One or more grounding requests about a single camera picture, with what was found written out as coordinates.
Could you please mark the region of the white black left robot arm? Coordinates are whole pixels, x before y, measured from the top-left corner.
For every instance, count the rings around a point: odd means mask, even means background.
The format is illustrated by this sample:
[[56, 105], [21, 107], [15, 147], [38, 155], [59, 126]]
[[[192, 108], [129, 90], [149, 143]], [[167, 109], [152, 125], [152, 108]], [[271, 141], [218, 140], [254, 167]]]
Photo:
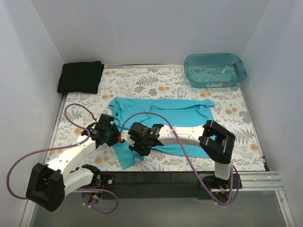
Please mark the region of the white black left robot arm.
[[98, 122], [82, 131], [71, 148], [46, 164], [36, 164], [31, 171], [26, 198], [48, 211], [55, 211], [65, 196], [77, 189], [95, 189], [97, 192], [114, 190], [114, 175], [101, 172], [89, 164], [77, 166], [100, 145], [111, 147], [118, 143], [119, 131], [114, 121], [113, 116], [102, 114]]

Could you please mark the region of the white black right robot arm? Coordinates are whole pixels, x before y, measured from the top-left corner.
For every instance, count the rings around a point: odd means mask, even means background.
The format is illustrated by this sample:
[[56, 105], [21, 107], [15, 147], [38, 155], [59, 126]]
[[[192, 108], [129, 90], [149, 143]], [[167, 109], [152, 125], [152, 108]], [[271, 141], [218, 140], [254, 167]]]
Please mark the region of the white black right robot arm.
[[154, 147], [182, 143], [200, 147], [214, 161], [214, 182], [220, 188], [231, 181], [231, 159], [235, 136], [215, 121], [195, 127], [175, 127], [154, 124], [152, 127], [135, 122], [129, 130], [122, 132], [122, 140], [129, 149], [141, 156], [148, 156]]

